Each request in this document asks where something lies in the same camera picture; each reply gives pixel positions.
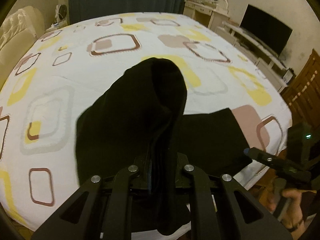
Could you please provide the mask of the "person's right hand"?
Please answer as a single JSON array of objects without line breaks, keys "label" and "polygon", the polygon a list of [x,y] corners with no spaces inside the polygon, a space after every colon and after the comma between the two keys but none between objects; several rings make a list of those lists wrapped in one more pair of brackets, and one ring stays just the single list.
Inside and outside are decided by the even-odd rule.
[{"label": "person's right hand", "polygon": [[303,190],[298,189],[284,189],[282,196],[291,200],[281,223],[288,230],[295,232],[304,227],[303,213],[300,207],[302,201]]}]

